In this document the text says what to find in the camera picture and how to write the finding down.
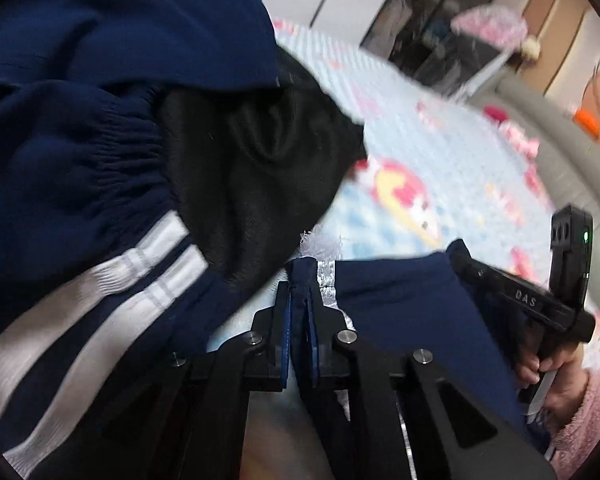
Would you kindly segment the right hand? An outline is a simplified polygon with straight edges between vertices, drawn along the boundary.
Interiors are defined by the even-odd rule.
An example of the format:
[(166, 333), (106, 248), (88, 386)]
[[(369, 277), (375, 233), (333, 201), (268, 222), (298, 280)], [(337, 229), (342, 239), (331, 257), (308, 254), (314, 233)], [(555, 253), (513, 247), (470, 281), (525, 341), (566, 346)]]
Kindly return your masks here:
[(528, 342), (519, 347), (516, 374), (522, 388), (537, 384), (541, 373), (555, 372), (544, 408), (559, 427), (571, 422), (588, 388), (588, 372), (582, 367), (582, 362), (583, 344), (576, 342), (562, 344), (544, 360), (538, 358)]

